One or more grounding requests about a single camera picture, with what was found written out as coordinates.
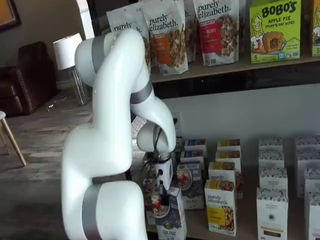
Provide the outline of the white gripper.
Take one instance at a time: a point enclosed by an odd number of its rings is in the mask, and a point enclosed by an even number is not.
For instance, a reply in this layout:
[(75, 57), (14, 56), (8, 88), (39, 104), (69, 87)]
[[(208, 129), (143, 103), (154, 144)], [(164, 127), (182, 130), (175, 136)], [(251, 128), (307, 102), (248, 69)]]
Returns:
[(152, 165), (152, 169), (155, 173), (155, 182), (159, 187), (160, 204), (162, 206), (170, 206), (170, 199), (166, 189), (170, 188), (172, 178), (173, 178), (173, 162), (169, 158), (160, 163)]

